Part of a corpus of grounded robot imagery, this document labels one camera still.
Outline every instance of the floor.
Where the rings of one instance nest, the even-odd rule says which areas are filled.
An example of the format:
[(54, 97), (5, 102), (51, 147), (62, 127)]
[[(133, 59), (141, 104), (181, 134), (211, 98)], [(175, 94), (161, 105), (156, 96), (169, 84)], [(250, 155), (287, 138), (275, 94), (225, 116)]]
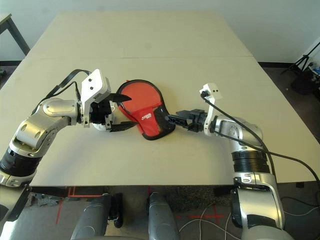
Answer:
[[(15, 70), (15, 67), (2, 68), (6, 69), (8, 74), (0, 81), (0, 88), (5, 84), (10, 73)], [(264, 68), (264, 70), (315, 135), (315, 138), (319, 137), (320, 121), (317, 118), (320, 117), (320, 102), (312, 94), (299, 95), (290, 88), (290, 83), (294, 79), (292, 73), (288, 72), (285, 75), (280, 75), (280, 72), (283, 70), (281, 68)], [(301, 187), (301, 184), (296, 185), (295, 183), (282, 183), (278, 185), (281, 197), (293, 197), (313, 205), (316, 204), (316, 189), (314, 182), (306, 182), (303, 187)], [(106, 235), (132, 236), (147, 240), (148, 215), (146, 204), (148, 195), (150, 192), (157, 191), (168, 197), (166, 187), (114, 186), (109, 187), (108, 191), (123, 193), (124, 224), (122, 228), (118, 229), (111, 223), (108, 225)], [(61, 204), (57, 205), (38, 206), (34, 204), (26, 207), (16, 222), (13, 224), (6, 223), (6, 233), (2, 234), (0, 240), (70, 239), (77, 220), (88, 204), (86, 199), (64, 199)], [(283, 199), (282, 204), (286, 212), (293, 214), (303, 214), (313, 208), (289, 198)], [(184, 211), (175, 210), (174, 216), (178, 228), (190, 220), (199, 218), (203, 210), (203, 206)], [(214, 204), (207, 209), (204, 219), (224, 228), (229, 212), (230, 204), (228, 201), (219, 201), (218, 204)], [(296, 240), (313, 240), (320, 233), (320, 211), (318, 209), (313, 210), (305, 216), (292, 216), (286, 213), (285, 217), (285, 229)], [(241, 229), (236, 228), (231, 221), (228, 223), (227, 230), (234, 236), (241, 237)], [(224, 234), (224, 231), (211, 224), (202, 224), (203, 240), (224, 239)], [(181, 232), (181, 239), (198, 240), (199, 222), (195, 221), (186, 226)]]

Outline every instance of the white wall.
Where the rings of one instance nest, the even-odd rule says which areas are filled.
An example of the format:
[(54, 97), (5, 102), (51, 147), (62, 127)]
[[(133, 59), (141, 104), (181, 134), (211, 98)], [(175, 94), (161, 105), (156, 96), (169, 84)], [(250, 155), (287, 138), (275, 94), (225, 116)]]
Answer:
[[(299, 58), (320, 36), (319, 9), (320, 0), (0, 0), (30, 47), (60, 11), (214, 10), (261, 62)], [(23, 58), (8, 31), (1, 34), (0, 61)]]

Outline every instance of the cable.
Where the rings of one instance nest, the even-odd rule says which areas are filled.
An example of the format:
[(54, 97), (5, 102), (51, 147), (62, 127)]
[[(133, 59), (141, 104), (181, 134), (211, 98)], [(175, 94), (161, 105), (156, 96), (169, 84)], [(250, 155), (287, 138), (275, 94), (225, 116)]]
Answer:
[(212, 225), (216, 226), (218, 229), (226, 232), (226, 234), (229, 234), (231, 237), (233, 237), (233, 238), (235, 238), (235, 239), (237, 239), (237, 240), (241, 240), (240, 238), (232, 235), (230, 232), (225, 231), (222, 227), (218, 226), (217, 224), (215, 224), (215, 223), (213, 223), (213, 222), (211, 222), (211, 221), (203, 220), (203, 219), (193, 219), (193, 220), (191, 220), (191, 221), (188, 221), (185, 225), (183, 225), (183, 226), (179, 229), (179, 233), (180, 233), (187, 225), (189, 225), (190, 223), (193, 223), (193, 222), (195, 222), (195, 221), (201, 221), (201, 222), (205, 222), (205, 223), (208, 223), (208, 224), (212, 224)]
[(302, 204), (305, 204), (305, 205), (308, 205), (308, 206), (311, 206), (311, 207), (318, 207), (317, 205), (313, 205), (313, 204), (307, 203), (305, 201), (301, 201), (299, 199), (296, 199), (296, 198), (290, 197), (290, 196), (283, 196), (283, 197), (280, 198), (280, 200), (282, 200), (282, 199), (292, 199), (292, 200), (295, 200), (295, 201), (297, 201), (299, 203), (302, 203)]
[(65, 90), (67, 90), (72, 84), (75, 85), (76, 99), (77, 99), (78, 101), (80, 101), (80, 93), (79, 93), (79, 89), (78, 89), (78, 84), (77, 84), (75, 81), (73, 81), (73, 82), (71, 82), (68, 86), (66, 86), (64, 89), (62, 89), (61, 91), (57, 92), (56, 94), (52, 94), (52, 95), (50, 95), (50, 96), (46, 96), (46, 97), (44, 97), (43, 99), (41, 99), (41, 101), (39, 101), (39, 103), (38, 103), (38, 104), (36, 105), (36, 107), (33, 109), (32, 114), (34, 114), (34, 113), (37, 111), (37, 108), (38, 108), (38, 106), (39, 106), (39, 104), (40, 104), (41, 102), (43, 102), (44, 100), (47, 100), (47, 99), (49, 99), (49, 98), (56, 97), (56, 96), (58, 96), (59, 94), (62, 94), (62, 93), (63, 93)]
[(88, 76), (91, 74), (90, 71), (88, 70), (82, 70), (82, 69), (75, 69), (73, 70), (72, 72), (69, 73), (68, 76), (66, 76), (66, 78), (59, 84), (59, 85), (56, 85), (37, 105), (36, 107), (33, 109), (32, 113), (31, 114), (34, 114), (36, 111), (37, 111), (37, 108), (39, 106), (39, 104), (46, 100), (46, 99), (49, 99), (49, 98), (52, 98), (52, 97), (55, 97), (61, 93), (63, 93), (67, 88), (70, 87), (70, 85), (72, 83), (75, 84), (75, 94), (76, 94), (76, 98), (78, 101), (80, 101), (80, 98), (81, 98), (81, 95), (80, 95), (80, 92), (79, 92), (79, 89), (78, 89), (78, 85), (75, 81), (73, 81), (71, 84), (69, 84), (68, 86), (66, 86), (64, 89), (62, 89), (60, 92), (56, 93), (55, 92), (58, 90), (58, 89), (61, 89), (63, 88), (67, 83), (69, 83), (78, 73), (80, 72), (84, 72), (86, 73)]
[(314, 208), (312, 208), (310, 211), (308, 211), (308, 212), (306, 212), (306, 213), (303, 213), (303, 214), (293, 214), (293, 213), (290, 213), (290, 212), (287, 212), (287, 211), (284, 211), (284, 212), (285, 212), (286, 214), (288, 214), (288, 215), (291, 215), (291, 216), (301, 217), (301, 216), (308, 215), (308, 214), (311, 213), (313, 210), (318, 209), (318, 208), (320, 208), (320, 206), (314, 207)]
[[(204, 216), (205, 212), (207, 211), (207, 209), (214, 203), (210, 203), (202, 212), (200, 219), (202, 220), (202, 217)], [(201, 240), (202, 238), (202, 233), (201, 233), (201, 221), (199, 221), (199, 240)]]
[(224, 240), (227, 240), (227, 227), (228, 227), (228, 222), (229, 222), (230, 217), (231, 217), (231, 212), (229, 213), (229, 216), (228, 216), (228, 218), (226, 219), (226, 222), (225, 222), (225, 227), (224, 227)]
[[(224, 137), (224, 138), (234, 140), (234, 141), (236, 141), (236, 142), (239, 142), (239, 143), (242, 143), (242, 144), (244, 144), (244, 145), (247, 145), (247, 146), (249, 146), (249, 147), (251, 147), (251, 148), (253, 148), (253, 149), (255, 149), (255, 150), (265, 152), (264, 149), (261, 149), (261, 148), (259, 148), (259, 147), (256, 147), (256, 146), (254, 146), (254, 145), (252, 145), (252, 144), (250, 144), (250, 143), (247, 143), (247, 142), (245, 142), (245, 141), (242, 141), (242, 140), (240, 140), (240, 139), (237, 139), (237, 138), (234, 138), (234, 137), (232, 137), (232, 136), (228, 136), (228, 135), (222, 134), (222, 133), (220, 133), (220, 132), (218, 132), (218, 131), (214, 131), (214, 132), (215, 132), (216, 134)], [(286, 155), (274, 153), (274, 152), (271, 152), (271, 151), (270, 151), (269, 153), (270, 153), (271, 155), (274, 155), (274, 156), (278, 156), (278, 157), (281, 157), (281, 158), (284, 158), (284, 159), (289, 159), (289, 160), (298, 162), (298, 163), (302, 164), (303, 166), (305, 166), (305, 167), (312, 173), (312, 175), (314, 176), (314, 178), (315, 178), (315, 180), (316, 180), (316, 183), (317, 183), (317, 185), (318, 185), (318, 188), (319, 188), (319, 190), (320, 190), (320, 180), (319, 180), (316, 172), (315, 172), (308, 164), (306, 164), (304, 161), (301, 161), (300, 159), (297, 159), (297, 158), (294, 158), (294, 157), (290, 157), (290, 156), (286, 156)], [(317, 191), (317, 192), (315, 193), (315, 199), (316, 199), (316, 202), (317, 202), (317, 204), (318, 204), (318, 207), (320, 208), (320, 204), (319, 204), (319, 200), (318, 200), (318, 193), (319, 193), (319, 191)]]
[(249, 133), (251, 133), (261, 144), (261, 146), (263, 147), (263, 149), (265, 150), (265, 153), (267, 154), (269, 161), (270, 161), (270, 165), (271, 165), (271, 170), (272, 170), (272, 174), (274, 175), (275, 181), (277, 181), (277, 177), (276, 177), (276, 170), (275, 170), (275, 165), (274, 165), (274, 161), (271, 157), (271, 154), (269, 153), (269, 150), (267, 148), (267, 146), (265, 145), (264, 141), (262, 141), (262, 139), (254, 132), (252, 131), (249, 127), (247, 127), (246, 125), (244, 125), (242, 122), (238, 121), (237, 119), (235, 119), (233, 116), (227, 114), (226, 112), (224, 112), (223, 110), (221, 110), (220, 108), (218, 108), (216, 105), (212, 104), (208, 99), (206, 99), (207, 96), (207, 92), (202, 92), (201, 93), (201, 98), (207, 103), (209, 104), (211, 107), (213, 107), (214, 109), (216, 109), (217, 111), (219, 111), (220, 113), (222, 113), (223, 115), (225, 115), (226, 117), (230, 118), (231, 120), (233, 120), (234, 122), (236, 122), (237, 124), (239, 124), (241, 127), (243, 127), (244, 129), (246, 129)]

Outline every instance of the black cable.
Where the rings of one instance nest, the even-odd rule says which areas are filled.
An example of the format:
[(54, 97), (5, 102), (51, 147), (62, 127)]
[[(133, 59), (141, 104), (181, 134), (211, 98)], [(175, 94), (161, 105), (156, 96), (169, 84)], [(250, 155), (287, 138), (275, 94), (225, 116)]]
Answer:
[(277, 181), (277, 177), (276, 177), (276, 170), (275, 170), (275, 164), (274, 161), (271, 157), (271, 154), (267, 148), (267, 146), (265, 145), (264, 141), (262, 141), (262, 139), (254, 132), (252, 131), (249, 127), (247, 127), (246, 125), (244, 125), (242, 122), (238, 121), (237, 119), (235, 119), (233, 116), (227, 114), (226, 112), (224, 112), (223, 110), (221, 110), (220, 108), (218, 108), (216, 105), (212, 104), (209, 100), (206, 99), (207, 96), (207, 92), (203, 91), (201, 93), (201, 98), (207, 103), (209, 104), (211, 107), (213, 107), (214, 109), (216, 109), (217, 111), (219, 111), (220, 113), (222, 113), (223, 115), (225, 115), (226, 117), (230, 118), (231, 120), (233, 120), (234, 122), (236, 122), (237, 124), (239, 124), (241, 127), (243, 127), (244, 129), (246, 129), (249, 133), (251, 133), (261, 144), (261, 146), (263, 147), (263, 149), (265, 150), (265, 153), (267, 154), (269, 161), (270, 161), (270, 165), (271, 165), (271, 170), (272, 170), (272, 174), (274, 175), (275, 181)]
[[(52, 98), (52, 97), (55, 97), (61, 93), (63, 93), (67, 88), (70, 87), (70, 85), (72, 84), (69, 84), (68, 86), (66, 86), (65, 88), (63, 88), (67, 83), (69, 83), (78, 73), (80, 72), (84, 72), (86, 73), (88, 76), (91, 74), (90, 71), (88, 70), (82, 70), (82, 69), (75, 69), (73, 70), (72, 72), (69, 73), (68, 76), (66, 76), (66, 78), (59, 84), (59, 85), (56, 85), (37, 105), (36, 107), (33, 109), (32, 114), (34, 114), (36, 111), (37, 111), (37, 108), (39, 106), (39, 104), (46, 100), (46, 99), (49, 99), (49, 98)], [(80, 95), (80, 92), (79, 92), (79, 89), (78, 89), (78, 85), (76, 82), (74, 82), (75, 84), (75, 94), (76, 94), (76, 98), (78, 101), (80, 101), (80, 98), (81, 98), (81, 95)], [(55, 93), (58, 89), (61, 89), (63, 88), (63, 90), (61, 90), (59, 93)]]
[(72, 84), (74, 84), (75, 85), (75, 95), (76, 95), (76, 99), (78, 100), (78, 101), (80, 101), (80, 93), (79, 93), (79, 89), (78, 89), (78, 84), (77, 84), (77, 82), (75, 82), (75, 81), (72, 81), (69, 85), (67, 85), (64, 89), (62, 89), (61, 91), (59, 91), (59, 92), (57, 92), (56, 94), (52, 94), (52, 95), (50, 95), (50, 96), (46, 96), (46, 97), (44, 97), (43, 99), (41, 99), (41, 101), (36, 105), (36, 107), (34, 108), (34, 110), (32, 111), (32, 114), (34, 114), (36, 111), (37, 111), (37, 108), (38, 108), (38, 106), (39, 106), (39, 104), (41, 103), (41, 102), (43, 102), (44, 100), (47, 100), (47, 99), (49, 99), (49, 98), (52, 98), (52, 97), (56, 97), (56, 96), (58, 96), (59, 94), (62, 94), (65, 90), (67, 90)]
[[(252, 145), (252, 144), (250, 144), (250, 143), (247, 143), (247, 142), (245, 142), (245, 141), (242, 141), (242, 140), (240, 140), (240, 139), (237, 139), (237, 138), (234, 138), (234, 137), (232, 137), (232, 136), (228, 136), (228, 135), (222, 134), (222, 133), (220, 133), (220, 132), (218, 132), (218, 131), (214, 131), (214, 132), (215, 132), (216, 134), (224, 137), (224, 138), (234, 140), (234, 141), (236, 141), (236, 142), (239, 142), (239, 143), (242, 143), (242, 144), (244, 144), (244, 145), (247, 145), (247, 146), (249, 146), (250, 148), (253, 148), (253, 149), (255, 149), (255, 150), (258, 150), (258, 151), (262, 151), (262, 152), (267, 153), (264, 149), (261, 149), (261, 148), (259, 148), (259, 147), (257, 147), (257, 146), (254, 146), (254, 145)], [(317, 185), (318, 185), (318, 188), (319, 188), (319, 191), (317, 191), (317, 192), (315, 193), (315, 200), (316, 200), (316, 202), (317, 202), (317, 204), (318, 204), (317, 206), (320, 208), (320, 203), (319, 203), (319, 200), (318, 200), (318, 193), (320, 193), (320, 180), (319, 180), (316, 172), (315, 172), (308, 164), (306, 164), (304, 161), (302, 161), (302, 160), (300, 160), (300, 159), (297, 159), (297, 158), (294, 158), (294, 157), (290, 157), (290, 156), (286, 156), (286, 155), (282, 155), (282, 154), (278, 154), (278, 153), (271, 152), (271, 151), (269, 152), (269, 154), (274, 155), (274, 156), (278, 156), (278, 157), (281, 157), (281, 158), (284, 158), (284, 159), (289, 159), (289, 160), (298, 162), (298, 163), (302, 164), (303, 166), (305, 166), (305, 167), (312, 173), (312, 175), (314, 176), (315, 181), (316, 181), (316, 183), (317, 183)]]
[(294, 198), (294, 197), (291, 197), (291, 196), (283, 196), (283, 197), (280, 198), (280, 200), (282, 200), (282, 199), (292, 199), (292, 200), (295, 200), (295, 201), (297, 201), (299, 203), (302, 203), (302, 204), (305, 204), (305, 205), (308, 205), (308, 206), (311, 206), (311, 207), (318, 207), (318, 205), (310, 204), (310, 203), (307, 203), (305, 201), (301, 201), (301, 200), (299, 200), (297, 198)]

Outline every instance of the black bracket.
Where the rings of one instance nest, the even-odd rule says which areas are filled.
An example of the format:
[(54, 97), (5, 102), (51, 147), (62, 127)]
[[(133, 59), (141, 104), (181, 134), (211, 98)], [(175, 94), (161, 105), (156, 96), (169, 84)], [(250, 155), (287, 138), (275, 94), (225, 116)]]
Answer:
[(197, 133), (204, 130), (204, 123), (208, 115), (204, 110), (182, 110), (177, 111), (176, 114), (168, 115), (165, 119), (171, 124), (181, 126), (192, 132)]

